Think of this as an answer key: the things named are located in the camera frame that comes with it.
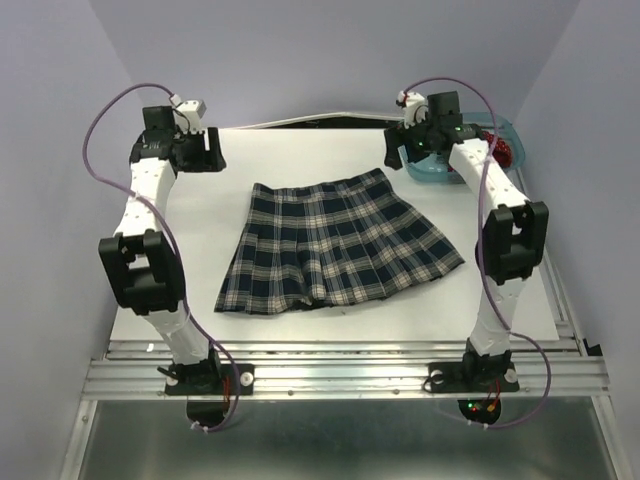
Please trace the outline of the navy plaid pleated skirt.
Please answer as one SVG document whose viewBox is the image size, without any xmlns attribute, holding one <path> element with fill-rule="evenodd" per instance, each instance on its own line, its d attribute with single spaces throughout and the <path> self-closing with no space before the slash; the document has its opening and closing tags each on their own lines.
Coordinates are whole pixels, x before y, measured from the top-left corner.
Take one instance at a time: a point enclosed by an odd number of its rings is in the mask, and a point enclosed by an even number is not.
<svg viewBox="0 0 640 480">
<path fill-rule="evenodd" d="M 256 183 L 214 309 L 278 315 L 385 300 L 463 262 L 380 169 L 307 187 Z"/>
</svg>

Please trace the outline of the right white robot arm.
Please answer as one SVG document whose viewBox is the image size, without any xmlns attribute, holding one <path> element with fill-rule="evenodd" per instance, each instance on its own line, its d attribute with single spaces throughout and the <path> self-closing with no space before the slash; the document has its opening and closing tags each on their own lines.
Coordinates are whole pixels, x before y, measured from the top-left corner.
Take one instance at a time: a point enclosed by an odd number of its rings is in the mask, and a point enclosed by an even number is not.
<svg viewBox="0 0 640 480">
<path fill-rule="evenodd" d="M 495 157 L 497 133 L 465 122 L 457 92 L 423 97 L 402 91 L 396 103 L 403 118 L 384 133 L 385 165 L 399 170 L 438 155 L 478 200 L 476 262 L 483 293 L 468 339 L 477 356 L 461 364 L 460 378 L 466 387 L 482 390 L 496 378 L 488 358 L 503 357 L 510 349 L 519 295 L 542 261 L 549 210 L 509 179 Z"/>
</svg>

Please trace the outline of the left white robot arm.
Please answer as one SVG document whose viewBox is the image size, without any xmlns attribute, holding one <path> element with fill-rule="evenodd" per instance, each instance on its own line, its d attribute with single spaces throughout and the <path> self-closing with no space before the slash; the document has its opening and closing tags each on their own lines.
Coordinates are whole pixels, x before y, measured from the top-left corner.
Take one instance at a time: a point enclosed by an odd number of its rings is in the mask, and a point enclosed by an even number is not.
<svg viewBox="0 0 640 480">
<path fill-rule="evenodd" d="M 99 256 L 117 303 L 144 318 L 170 348 L 177 365 L 192 365 L 188 382 L 199 393 L 215 392 L 223 371 L 206 360 L 210 346 L 189 318 L 184 269 L 163 219 L 177 176 L 225 169 L 219 134 L 206 128 L 201 100 L 172 100 L 143 110 L 144 130 L 134 143 L 129 166 L 132 194 Z"/>
</svg>

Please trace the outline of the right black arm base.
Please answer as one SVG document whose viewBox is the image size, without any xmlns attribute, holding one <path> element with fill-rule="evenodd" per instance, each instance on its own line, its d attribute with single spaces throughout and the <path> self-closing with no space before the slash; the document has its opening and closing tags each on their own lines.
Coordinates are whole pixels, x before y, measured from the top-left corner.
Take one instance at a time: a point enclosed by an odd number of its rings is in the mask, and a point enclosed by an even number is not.
<svg viewBox="0 0 640 480">
<path fill-rule="evenodd" d="M 501 354 L 480 355 L 467 341 L 460 360 L 436 361 L 427 365 L 422 389 L 433 394 L 488 393 L 497 387 L 501 393 L 520 390 L 510 348 Z"/>
</svg>

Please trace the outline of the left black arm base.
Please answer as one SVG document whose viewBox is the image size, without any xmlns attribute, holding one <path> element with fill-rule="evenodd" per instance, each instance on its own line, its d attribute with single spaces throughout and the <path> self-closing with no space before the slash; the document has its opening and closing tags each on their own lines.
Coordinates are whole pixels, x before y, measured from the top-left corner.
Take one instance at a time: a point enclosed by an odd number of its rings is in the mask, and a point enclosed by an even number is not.
<svg viewBox="0 0 640 480">
<path fill-rule="evenodd" d="M 250 363 L 222 363 L 212 349 L 209 357 L 197 364 L 159 366 L 164 377 L 164 393 L 169 396 L 252 395 L 255 366 Z"/>
</svg>

